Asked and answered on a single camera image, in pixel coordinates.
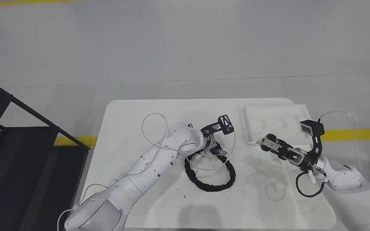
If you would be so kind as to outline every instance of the black cable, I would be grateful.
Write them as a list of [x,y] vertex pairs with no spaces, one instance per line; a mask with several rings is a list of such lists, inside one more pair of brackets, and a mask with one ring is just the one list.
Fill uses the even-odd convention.
[[300,174],[297,176],[297,178],[295,179],[295,186],[297,187],[298,192],[299,192],[302,196],[305,196],[305,197],[307,197],[307,198],[313,198],[313,197],[317,196],[318,194],[320,194],[320,193],[323,191],[325,182],[324,182],[324,179],[323,179],[323,182],[321,183],[320,189],[319,189],[315,194],[312,194],[312,195],[306,195],[306,194],[304,194],[304,193],[299,189],[299,186],[298,186],[298,179],[299,179],[302,175],[307,174],[307,173],[308,173],[308,171],[304,171],[304,172],[300,173]]
[[[193,155],[194,154],[188,156],[189,161],[191,160]],[[230,180],[226,184],[223,184],[223,185],[209,185],[209,184],[205,184],[202,181],[198,180],[195,171],[193,171],[193,169],[191,169],[191,167],[190,167],[190,162],[185,158],[185,172],[186,172],[187,176],[189,177],[189,180],[191,182],[193,182],[199,189],[201,189],[203,191],[206,191],[206,192],[220,192],[222,190],[230,188],[233,185],[233,183],[235,182],[236,173],[235,173],[235,169],[234,169],[233,165],[230,163],[230,161],[226,161],[227,158],[225,156],[221,156],[221,155],[215,155],[215,156],[217,156],[218,159],[222,161],[222,163],[225,163],[225,166],[226,166],[227,170],[229,171]]]

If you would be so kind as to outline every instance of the yellow stripe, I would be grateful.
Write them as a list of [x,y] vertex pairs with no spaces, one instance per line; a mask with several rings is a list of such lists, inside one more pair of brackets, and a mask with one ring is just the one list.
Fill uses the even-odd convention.
[[[97,136],[78,136],[76,137],[80,140],[83,144],[93,148],[97,144],[98,137]],[[73,141],[68,139],[67,137],[58,137],[55,140],[54,146],[76,146]]]
[[12,6],[35,3],[53,3],[53,2],[74,2],[74,1],[78,0],[23,0],[23,1],[0,2],[0,6]]
[[[354,140],[354,130],[328,130],[321,139],[322,141],[351,141]],[[357,130],[357,140],[370,140],[370,129]]]
[[[79,136],[77,137],[82,143],[89,147],[95,147],[97,136]],[[321,137],[322,141],[353,141],[354,130],[328,130]],[[357,130],[357,140],[370,140],[370,129]],[[66,137],[58,137],[54,146],[75,146],[76,144]]]

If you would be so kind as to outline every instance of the white cable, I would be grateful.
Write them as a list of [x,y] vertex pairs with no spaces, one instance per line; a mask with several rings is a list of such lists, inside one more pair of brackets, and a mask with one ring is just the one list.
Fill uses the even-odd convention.
[[[164,121],[166,122],[166,130],[165,130],[165,132],[164,132],[164,134],[163,134],[163,136],[162,136],[162,139],[158,142],[158,143],[152,143],[149,139],[148,139],[148,137],[145,135],[145,132],[144,132],[144,122],[146,121],[146,119],[148,119],[148,117],[150,117],[150,116],[153,116],[153,115],[159,115],[159,116],[161,116],[163,119],[164,119]],[[147,164],[146,164],[146,166],[147,167],[150,167],[150,165],[153,163],[153,161],[155,160],[155,158],[157,157],[157,155],[158,155],[158,152],[159,152],[159,150],[160,149],[164,149],[164,150],[174,150],[174,151],[178,151],[178,150],[176,150],[176,149],[173,149],[173,148],[165,148],[165,147],[162,147],[162,142],[163,142],[163,140],[164,140],[164,138],[166,137],[166,134],[167,134],[167,129],[168,129],[168,123],[167,123],[167,119],[165,118],[165,116],[164,115],[162,115],[162,114],[160,114],[160,113],[150,113],[149,115],[147,115],[145,118],[144,118],[144,120],[143,120],[143,122],[141,123],[141,131],[142,131],[142,133],[143,133],[143,136],[144,136],[144,138],[152,145],[152,146],[155,146],[155,147],[157,147],[158,149],[157,149],[157,152],[156,152],[156,154],[154,155],[154,157],[153,157],[153,159],[150,161],[150,162],[148,162]],[[147,167],[145,167],[145,169],[144,170],[142,170],[141,172],[139,172],[139,173],[122,173],[122,174],[120,174],[118,177],[116,177],[109,185],[108,185],[108,187],[110,187],[111,185],[113,185],[113,184],[115,184],[119,179],[121,179],[122,177],[124,177],[124,176],[135,176],[135,175],[140,175],[140,174],[142,174],[143,172],[145,172],[145,170],[147,169]]]
[[104,188],[108,188],[107,186],[102,185],[102,184],[91,184],[91,185],[89,185],[89,186],[85,189],[85,193],[83,194],[83,196],[82,196],[82,198],[81,198],[81,200],[80,200],[80,203],[79,203],[78,205],[80,205],[80,204],[81,204],[81,202],[83,201],[83,199],[85,198],[86,193],[87,193],[87,190],[89,189],[89,187],[91,187],[91,186],[93,186],[93,185],[98,185],[98,186],[101,186],[101,187],[104,187]]
[[358,160],[358,156],[357,156],[357,123],[356,123],[356,120],[354,119],[354,117],[349,114],[348,112],[346,111],[340,111],[340,110],[333,110],[333,111],[328,111],[324,114],[322,114],[320,117],[319,117],[319,120],[322,118],[322,116],[326,115],[326,114],[329,114],[329,113],[333,113],[333,112],[342,112],[342,113],[346,113],[347,115],[351,116],[352,120],[353,120],[353,124],[354,124],[354,142],[353,142],[353,148],[354,148],[354,155],[356,156],[356,160],[357,160],[357,163],[358,163],[358,171],[361,172],[361,165],[360,165],[360,161]]
[[[156,143],[152,143],[152,142],[148,139],[148,137],[145,135],[145,132],[144,132],[144,122],[146,121],[146,119],[148,119],[148,117],[153,116],[153,115],[159,115],[159,116],[161,116],[161,117],[164,119],[164,121],[166,122],[166,131],[165,131],[165,133],[163,134],[163,137],[162,137],[161,141],[160,141],[160,142],[158,142],[157,144],[156,144]],[[166,136],[166,134],[167,134],[167,129],[168,129],[167,119],[166,119],[166,117],[164,117],[164,115],[162,115],[162,114],[160,114],[160,113],[150,113],[149,115],[147,115],[147,116],[144,118],[143,122],[141,123],[141,131],[142,131],[142,133],[143,133],[144,138],[145,138],[145,139],[146,139],[146,140],[147,140],[151,145],[156,146],[156,147],[158,148],[157,153],[156,153],[156,156],[157,156],[157,154],[158,154],[159,149],[163,149],[163,150],[172,150],[172,151],[179,151],[179,150],[177,150],[177,149],[173,149],[173,148],[169,148],[169,147],[162,147],[162,146],[161,146],[161,145],[162,145],[162,142],[163,142],[163,140],[164,140],[164,138],[165,138],[165,136]]]
[[188,157],[186,157],[186,159],[187,159],[187,161],[189,161],[189,163],[190,163],[193,167],[195,167],[196,169],[199,169],[199,170],[212,171],[212,170],[221,169],[223,166],[225,166],[225,165],[226,165],[226,163],[230,160],[230,158],[231,158],[232,154],[234,153],[235,141],[236,141],[236,134],[235,134],[235,131],[234,131],[234,143],[233,143],[233,145],[232,145],[232,150],[231,150],[231,153],[230,153],[229,157],[226,159],[226,161],[225,161],[222,165],[220,165],[220,166],[218,166],[218,167],[216,167],[216,168],[214,168],[214,169],[203,169],[203,168],[201,168],[201,167],[198,167],[197,165],[193,165],[193,164],[189,161]]
[[57,231],[59,231],[59,222],[60,222],[60,218],[63,216],[63,214],[65,214],[66,212],[68,211],[72,211],[72,210],[75,210],[75,208],[70,208],[70,209],[67,209],[67,210],[64,210],[63,213],[61,213],[58,217],[58,221],[57,221]]

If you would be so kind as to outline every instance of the black rack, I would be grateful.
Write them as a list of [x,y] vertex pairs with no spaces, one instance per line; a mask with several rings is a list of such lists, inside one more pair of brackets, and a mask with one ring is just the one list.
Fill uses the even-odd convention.
[[[47,126],[0,125],[0,230],[56,230],[73,205],[90,147],[0,88],[0,118],[10,103]],[[54,146],[59,133],[76,146]]]

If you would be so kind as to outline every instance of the floor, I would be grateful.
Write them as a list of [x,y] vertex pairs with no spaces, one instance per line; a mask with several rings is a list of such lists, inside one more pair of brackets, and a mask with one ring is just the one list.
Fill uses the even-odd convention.
[[[0,86],[74,136],[97,136],[115,99],[285,97],[312,118],[344,110],[369,129],[369,8],[367,0],[3,6]],[[15,107],[1,120],[38,125]],[[322,122],[353,129],[344,114]],[[351,143],[326,147],[354,157]],[[369,147],[358,142],[361,159]]]

